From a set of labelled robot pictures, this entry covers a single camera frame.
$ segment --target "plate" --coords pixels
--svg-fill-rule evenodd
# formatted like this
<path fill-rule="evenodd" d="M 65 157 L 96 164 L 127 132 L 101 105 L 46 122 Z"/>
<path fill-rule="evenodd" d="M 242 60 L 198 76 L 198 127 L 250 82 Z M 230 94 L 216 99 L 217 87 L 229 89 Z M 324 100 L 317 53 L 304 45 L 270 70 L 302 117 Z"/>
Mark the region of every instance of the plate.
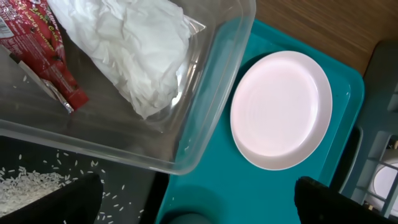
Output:
<path fill-rule="evenodd" d="M 232 135 L 255 166 L 288 169 L 319 146 L 331 111 L 331 88 L 321 66 L 299 52 L 277 52 L 260 59 L 239 83 Z"/>

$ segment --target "blue plastic tray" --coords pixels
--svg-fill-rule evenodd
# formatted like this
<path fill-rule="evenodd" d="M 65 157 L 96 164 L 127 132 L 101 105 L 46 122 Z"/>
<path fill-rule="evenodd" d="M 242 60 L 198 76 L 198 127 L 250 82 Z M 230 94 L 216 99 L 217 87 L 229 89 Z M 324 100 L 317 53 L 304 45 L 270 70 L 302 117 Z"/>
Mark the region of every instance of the blue plastic tray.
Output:
<path fill-rule="evenodd" d="M 219 30 L 213 50 L 227 28 L 228 23 Z M 331 85 L 333 112 L 323 141 L 309 158 L 287 170 L 268 171 L 239 153 L 231 135 L 229 111 L 233 91 L 247 69 L 261 57 L 281 50 L 304 53 L 322 66 Z M 364 83 L 356 70 L 255 21 L 235 85 L 207 149 L 191 173 L 171 176 L 157 223 L 173 212 L 201 213 L 214 224 L 300 223 L 294 205 L 295 181 L 307 175 L 330 184 L 363 98 Z"/>

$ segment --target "brown wooden surface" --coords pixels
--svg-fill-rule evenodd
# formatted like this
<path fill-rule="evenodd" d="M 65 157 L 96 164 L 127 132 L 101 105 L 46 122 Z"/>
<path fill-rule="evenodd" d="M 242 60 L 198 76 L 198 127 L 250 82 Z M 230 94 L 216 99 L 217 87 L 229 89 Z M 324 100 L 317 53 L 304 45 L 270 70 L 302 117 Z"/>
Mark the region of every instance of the brown wooden surface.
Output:
<path fill-rule="evenodd" d="M 398 39 L 398 0 L 257 0 L 256 18 L 362 75 L 375 45 Z"/>

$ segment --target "ketchup packet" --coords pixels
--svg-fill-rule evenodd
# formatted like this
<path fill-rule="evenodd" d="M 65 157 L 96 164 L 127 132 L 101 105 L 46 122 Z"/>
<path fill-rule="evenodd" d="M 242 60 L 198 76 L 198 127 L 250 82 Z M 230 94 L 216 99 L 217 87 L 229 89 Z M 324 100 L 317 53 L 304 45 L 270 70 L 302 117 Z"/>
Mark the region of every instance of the ketchup packet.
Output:
<path fill-rule="evenodd" d="M 61 34 L 47 0 L 0 0 L 0 45 L 50 81 L 74 110 L 88 101 L 68 71 Z"/>

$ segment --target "white plastic bag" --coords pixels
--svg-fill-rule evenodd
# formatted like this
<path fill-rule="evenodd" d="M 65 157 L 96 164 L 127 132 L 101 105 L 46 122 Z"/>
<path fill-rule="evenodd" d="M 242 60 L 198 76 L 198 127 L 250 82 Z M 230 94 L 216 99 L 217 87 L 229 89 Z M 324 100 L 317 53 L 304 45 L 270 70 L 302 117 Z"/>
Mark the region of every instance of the white plastic bag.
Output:
<path fill-rule="evenodd" d="M 189 22 L 168 0 L 48 0 L 79 46 L 144 119 L 177 96 Z"/>

